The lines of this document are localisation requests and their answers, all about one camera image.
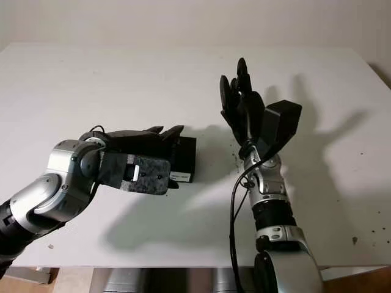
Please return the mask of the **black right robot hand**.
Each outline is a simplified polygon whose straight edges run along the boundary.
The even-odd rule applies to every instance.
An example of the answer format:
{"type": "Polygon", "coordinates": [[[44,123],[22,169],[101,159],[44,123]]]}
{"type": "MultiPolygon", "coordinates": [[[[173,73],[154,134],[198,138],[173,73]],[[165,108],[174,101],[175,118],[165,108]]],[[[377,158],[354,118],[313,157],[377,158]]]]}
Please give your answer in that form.
{"type": "Polygon", "coordinates": [[[264,102],[260,94],[252,90],[250,74],[244,58],[240,58],[237,77],[231,81],[224,75],[219,82],[221,114],[230,126],[236,141],[242,146],[260,137],[264,102]]]}

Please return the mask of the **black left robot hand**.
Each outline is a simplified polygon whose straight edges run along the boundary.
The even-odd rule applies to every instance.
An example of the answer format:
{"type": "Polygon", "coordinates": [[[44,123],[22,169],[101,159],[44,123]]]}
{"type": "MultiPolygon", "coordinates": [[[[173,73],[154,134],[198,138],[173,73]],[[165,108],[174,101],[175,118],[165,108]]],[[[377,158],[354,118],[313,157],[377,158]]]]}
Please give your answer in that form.
{"type": "Polygon", "coordinates": [[[140,194],[164,195],[168,189],[178,189],[170,171],[183,128],[176,125],[164,131],[162,126],[153,126],[108,133],[98,182],[140,194]]]}

